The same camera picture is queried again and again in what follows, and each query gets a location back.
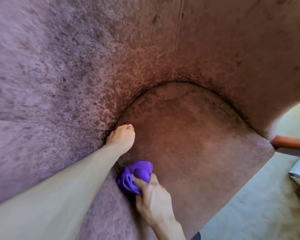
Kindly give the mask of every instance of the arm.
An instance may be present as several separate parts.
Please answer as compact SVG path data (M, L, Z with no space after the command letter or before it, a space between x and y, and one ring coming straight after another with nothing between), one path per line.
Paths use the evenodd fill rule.
M119 126L101 149L0 204L0 239L75 239L108 172L134 138L132 125Z
M150 182L135 178L133 182L142 190L143 198L136 195L136 209L153 229L158 240L186 240L182 227L174 217L171 196L162 187L155 174Z

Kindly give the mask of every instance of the wooden frame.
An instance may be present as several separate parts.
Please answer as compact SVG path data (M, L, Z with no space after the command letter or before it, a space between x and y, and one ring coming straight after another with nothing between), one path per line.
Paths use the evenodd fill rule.
M276 152L300 157L300 139L286 136L278 136L270 141Z

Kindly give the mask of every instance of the forearm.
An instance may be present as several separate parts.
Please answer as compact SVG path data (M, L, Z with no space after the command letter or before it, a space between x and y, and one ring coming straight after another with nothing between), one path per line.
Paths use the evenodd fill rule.
M119 157L118 150L106 145L0 204L0 239L75 239L92 200Z
M152 227L158 240L186 240L182 227L175 219Z

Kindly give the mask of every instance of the floor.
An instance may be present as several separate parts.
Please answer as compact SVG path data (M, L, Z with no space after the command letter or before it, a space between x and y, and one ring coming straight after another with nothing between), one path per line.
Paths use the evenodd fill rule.
M300 138L300 104L279 121L276 134ZM298 157L275 153L200 230L202 240L300 240L298 187L287 172Z

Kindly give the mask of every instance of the purple microfiber towel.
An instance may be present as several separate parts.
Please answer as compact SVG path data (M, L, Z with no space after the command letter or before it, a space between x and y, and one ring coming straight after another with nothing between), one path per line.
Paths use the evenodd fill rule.
M150 182L150 175L152 174L152 163L149 161L138 161L135 164L128 166L124 172L117 179L119 188L129 193L141 195L141 189L133 183L132 174L147 183Z

